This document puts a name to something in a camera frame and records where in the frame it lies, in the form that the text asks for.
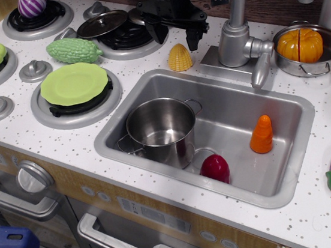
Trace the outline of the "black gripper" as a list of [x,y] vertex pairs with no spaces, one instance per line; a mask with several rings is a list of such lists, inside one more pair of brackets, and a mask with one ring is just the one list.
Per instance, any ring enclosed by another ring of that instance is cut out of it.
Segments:
[[189,50],[196,51],[203,31],[209,28],[206,13],[190,0],[148,0],[139,2],[136,9],[141,12],[148,33],[158,44],[164,44],[171,26],[185,29]]

